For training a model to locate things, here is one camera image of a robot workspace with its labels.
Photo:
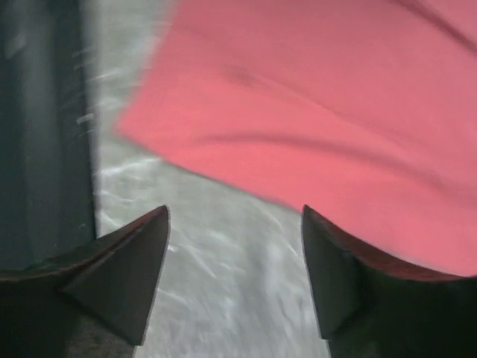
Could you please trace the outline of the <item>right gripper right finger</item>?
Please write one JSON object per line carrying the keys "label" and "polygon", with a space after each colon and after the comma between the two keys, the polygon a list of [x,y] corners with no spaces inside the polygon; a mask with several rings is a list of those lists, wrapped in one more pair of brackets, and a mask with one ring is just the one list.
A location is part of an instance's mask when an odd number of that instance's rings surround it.
{"label": "right gripper right finger", "polygon": [[302,241],[320,337],[332,357],[474,357],[476,279],[400,260],[311,207]]}

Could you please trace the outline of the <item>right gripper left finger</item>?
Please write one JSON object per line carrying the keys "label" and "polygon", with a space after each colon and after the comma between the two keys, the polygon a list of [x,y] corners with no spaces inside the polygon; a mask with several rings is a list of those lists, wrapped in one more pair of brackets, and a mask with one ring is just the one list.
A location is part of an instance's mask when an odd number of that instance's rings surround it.
{"label": "right gripper left finger", "polygon": [[1,356],[65,357],[82,318],[143,345],[169,232],[161,206],[67,254],[1,271]]}

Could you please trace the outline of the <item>salmon pink t shirt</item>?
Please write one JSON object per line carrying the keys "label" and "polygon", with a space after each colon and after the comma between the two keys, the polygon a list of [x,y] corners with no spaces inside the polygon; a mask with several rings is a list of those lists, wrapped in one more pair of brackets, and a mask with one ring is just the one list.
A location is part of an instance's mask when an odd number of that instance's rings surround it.
{"label": "salmon pink t shirt", "polygon": [[181,1],[119,132],[476,274],[474,1]]}

